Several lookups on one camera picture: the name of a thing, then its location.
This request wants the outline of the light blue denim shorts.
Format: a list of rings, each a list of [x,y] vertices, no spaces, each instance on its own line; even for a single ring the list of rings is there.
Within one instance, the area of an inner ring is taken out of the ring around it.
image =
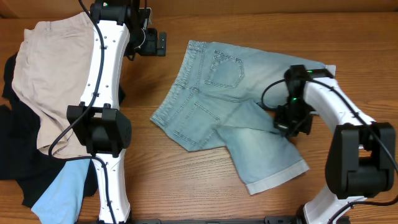
[[[219,42],[191,40],[165,100],[151,120],[187,151],[226,147],[250,194],[308,170],[265,107],[286,102],[279,83],[293,65],[322,62]]]

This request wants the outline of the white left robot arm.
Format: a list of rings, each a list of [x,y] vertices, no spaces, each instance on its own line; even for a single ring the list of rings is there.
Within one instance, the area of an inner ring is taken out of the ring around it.
[[[79,104],[67,108],[67,120],[95,167],[98,223],[132,223],[124,177],[132,126],[120,111],[119,81],[124,58],[165,56],[167,35],[148,26],[151,14],[140,0],[95,1],[90,6],[90,71]]]

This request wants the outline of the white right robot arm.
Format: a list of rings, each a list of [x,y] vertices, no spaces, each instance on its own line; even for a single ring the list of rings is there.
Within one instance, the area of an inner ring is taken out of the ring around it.
[[[295,216],[267,217],[266,223],[349,223],[345,213],[356,205],[390,206],[374,202],[390,190],[397,173],[396,132],[364,114],[341,90],[325,68],[293,65],[284,74],[289,95],[278,106],[274,127],[286,137],[309,134],[317,113],[333,134],[325,164],[326,185]]]

